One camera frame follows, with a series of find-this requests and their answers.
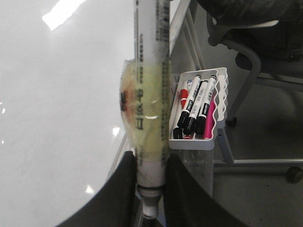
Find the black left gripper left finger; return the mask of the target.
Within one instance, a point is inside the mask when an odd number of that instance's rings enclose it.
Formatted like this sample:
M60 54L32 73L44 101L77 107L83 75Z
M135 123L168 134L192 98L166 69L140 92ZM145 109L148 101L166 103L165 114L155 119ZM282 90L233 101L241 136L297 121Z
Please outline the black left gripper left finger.
M133 153L125 152L118 167L102 189L59 226L129 227L134 205L136 168Z

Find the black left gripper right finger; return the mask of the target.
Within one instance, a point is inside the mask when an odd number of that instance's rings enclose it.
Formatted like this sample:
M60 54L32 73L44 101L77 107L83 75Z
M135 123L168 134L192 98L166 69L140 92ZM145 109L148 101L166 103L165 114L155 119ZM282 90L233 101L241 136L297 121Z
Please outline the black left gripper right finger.
M176 154L166 167L164 210L168 227L245 227L197 183Z

